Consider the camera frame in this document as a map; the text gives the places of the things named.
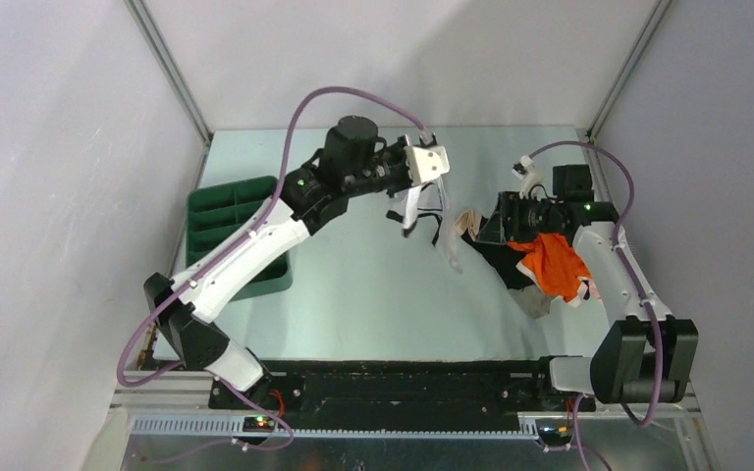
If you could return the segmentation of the white underwear black trim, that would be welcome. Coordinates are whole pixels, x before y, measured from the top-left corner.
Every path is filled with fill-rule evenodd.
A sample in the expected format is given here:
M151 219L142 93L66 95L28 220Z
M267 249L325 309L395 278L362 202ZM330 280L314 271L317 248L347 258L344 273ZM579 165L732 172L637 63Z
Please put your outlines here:
M457 219L443 177L390 196L386 218L402 225L403 237L409 237L422 220L432 219L436 229L431 244L456 273L463 272L458 259Z

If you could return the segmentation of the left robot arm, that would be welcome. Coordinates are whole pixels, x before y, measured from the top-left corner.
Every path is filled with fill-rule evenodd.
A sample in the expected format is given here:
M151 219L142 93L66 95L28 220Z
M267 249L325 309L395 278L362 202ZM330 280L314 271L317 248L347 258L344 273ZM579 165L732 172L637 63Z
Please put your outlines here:
M233 389L247 408L259 408L271 383L257 357L215 324L234 296L275 260L345 214L350 200L411 188L412 142L388 142L377 125L341 118L322 147L278 179L273 194L237 231L196 264L145 284L159 331L182 365L208 372Z

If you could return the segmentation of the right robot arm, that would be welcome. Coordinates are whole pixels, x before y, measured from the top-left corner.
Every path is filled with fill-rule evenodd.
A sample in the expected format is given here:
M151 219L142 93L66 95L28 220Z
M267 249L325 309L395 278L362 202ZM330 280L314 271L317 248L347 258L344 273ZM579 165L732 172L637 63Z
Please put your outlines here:
M524 156L513 166L521 186L502 191L488 218L472 224L475 246L495 256L503 279L532 288L535 300L576 307L602 303L613 324L589 357L563 356L531 385L535 403L556 410L571 393L604 403L675 403L689 383L698 330L677 319L655 294L627 244L622 216L594 198L590 169L553 170L553 191L541 196L541 174Z

